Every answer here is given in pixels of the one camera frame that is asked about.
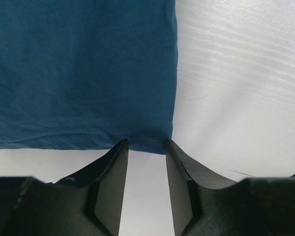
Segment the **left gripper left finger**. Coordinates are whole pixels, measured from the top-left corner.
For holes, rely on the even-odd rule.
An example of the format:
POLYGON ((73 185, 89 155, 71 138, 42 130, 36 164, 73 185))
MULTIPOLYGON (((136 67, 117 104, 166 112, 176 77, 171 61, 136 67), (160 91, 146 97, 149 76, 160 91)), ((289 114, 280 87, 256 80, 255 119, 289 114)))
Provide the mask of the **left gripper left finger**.
POLYGON ((56 183, 0 177, 0 236, 116 236, 128 141, 56 183))

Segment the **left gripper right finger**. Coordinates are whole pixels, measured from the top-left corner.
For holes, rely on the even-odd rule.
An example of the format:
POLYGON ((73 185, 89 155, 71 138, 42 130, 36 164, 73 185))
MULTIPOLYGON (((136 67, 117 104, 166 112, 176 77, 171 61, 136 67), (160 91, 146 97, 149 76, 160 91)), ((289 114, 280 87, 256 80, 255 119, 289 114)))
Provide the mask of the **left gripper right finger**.
POLYGON ((166 142, 177 236, 295 236, 295 174, 233 181, 166 142))

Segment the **blue t shirt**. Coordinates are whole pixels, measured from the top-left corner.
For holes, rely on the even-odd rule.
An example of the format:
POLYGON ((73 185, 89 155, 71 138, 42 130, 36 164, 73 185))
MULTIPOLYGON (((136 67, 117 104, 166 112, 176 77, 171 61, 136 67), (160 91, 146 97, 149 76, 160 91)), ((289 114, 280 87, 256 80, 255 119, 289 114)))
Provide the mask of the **blue t shirt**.
POLYGON ((0 0, 0 149, 164 154, 177 58, 173 0, 0 0))

